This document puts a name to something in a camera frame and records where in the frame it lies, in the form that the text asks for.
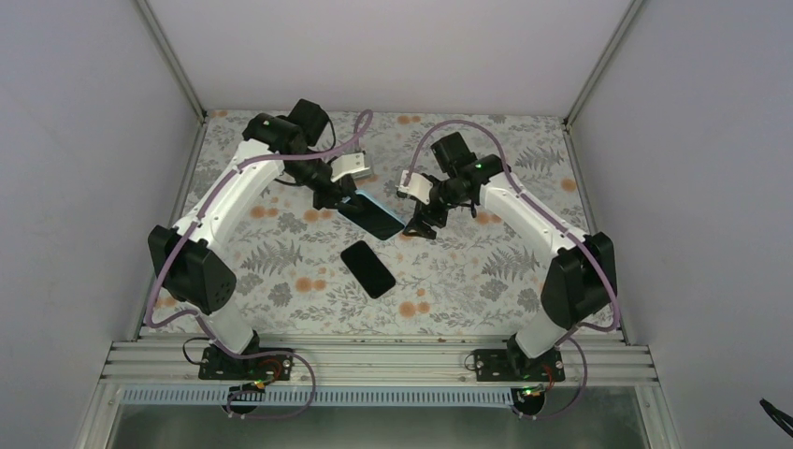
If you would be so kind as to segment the phone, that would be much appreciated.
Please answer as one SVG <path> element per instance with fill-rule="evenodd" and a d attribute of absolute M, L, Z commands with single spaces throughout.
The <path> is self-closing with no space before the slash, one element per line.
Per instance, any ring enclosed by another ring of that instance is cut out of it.
<path fill-rule="evenodd" d="M 388 240 L 404 230 L 405 223 L 392 210 L 363 190 L 355 193 L 363 203 L 363 210 L 339 212 L 340 215 L 378 240 Z"/>

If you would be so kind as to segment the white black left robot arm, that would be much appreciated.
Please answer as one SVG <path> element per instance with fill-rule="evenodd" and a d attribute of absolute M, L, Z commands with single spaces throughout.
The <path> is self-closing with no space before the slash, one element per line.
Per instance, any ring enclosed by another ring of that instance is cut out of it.
<path fill-rule="evenodd" d="M 253 376 L 261 356 L 255 331 L 232 300 L 237 279 L 223 259 L 225 246 L 254 200 L 283 174 L 311 190 L 316 210 L 360 210 L 353 174 L 365 165 L 362 154 L 349 150 L 372 119 L 371 110 L 361 112 L 350 139 L 323 152 L 314 147 L 330 119 L 315 103 L 301 99 L 287 115 L 250 119 L 230 163 L 204 196 L 172 226 L 157 225 L 149 234 L 156 280 L 146 326 L 193 316 L 224 352 L 223 366 L 236 378 Z"/>

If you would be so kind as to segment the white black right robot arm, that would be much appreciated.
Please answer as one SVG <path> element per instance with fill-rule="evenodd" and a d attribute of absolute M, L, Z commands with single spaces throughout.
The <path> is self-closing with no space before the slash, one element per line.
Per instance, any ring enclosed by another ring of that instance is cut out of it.
<path fill-rule="evenodd" d="M 508 372 L 528 381 L 541 371 L 542 356 L 589 316 L 611 307 L 613 323 L 619 323 L 614 247 L 604 233 L 587 234 L 541 204 L 513 175 L 502 146 L 496 149 L 479 157 L 460 133 L 452 133 L 431 146 L 443 178 L 418 173 L 410 165 L 400 176 L 397 194 L 415 203 L 405 230 L 409 236 L 434 239 L 451 209 L 481 206 L 546 252 L 541 306 L 508 341 Z"/>

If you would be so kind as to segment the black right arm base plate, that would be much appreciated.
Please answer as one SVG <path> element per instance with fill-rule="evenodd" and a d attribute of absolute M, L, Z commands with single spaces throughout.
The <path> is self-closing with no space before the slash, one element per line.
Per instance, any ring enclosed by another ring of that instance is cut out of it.
<path fill-rule="evenodd" d="M 566 380 L 562 356 L 557 349 L 533 359 L 522 354 L 512 357 L 506 349 L 476 349 L 469 355 L 471 368 L 480 383 Z"/>

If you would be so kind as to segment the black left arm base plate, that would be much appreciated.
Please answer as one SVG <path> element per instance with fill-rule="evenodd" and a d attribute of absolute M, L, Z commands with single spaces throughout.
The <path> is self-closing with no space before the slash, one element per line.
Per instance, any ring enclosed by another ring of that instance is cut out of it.
<path fill-rule="evenodd" d="M 237 359 L 210 345 L 203 351 L 197 377 L 223 381 L 289 381 L 294 358 L 276 354 L 254 359 Z"/>

